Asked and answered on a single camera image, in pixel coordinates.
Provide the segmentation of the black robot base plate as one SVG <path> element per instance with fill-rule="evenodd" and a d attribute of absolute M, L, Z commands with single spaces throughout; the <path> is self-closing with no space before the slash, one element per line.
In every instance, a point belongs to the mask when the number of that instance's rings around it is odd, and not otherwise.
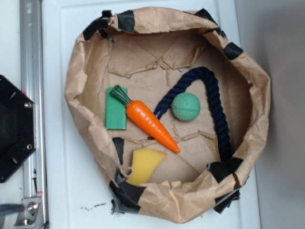
<path fill-rule="evenodd" d="M 35 151 L 34 102 L 0 76 L 0 182 L 7 182 Z"/>

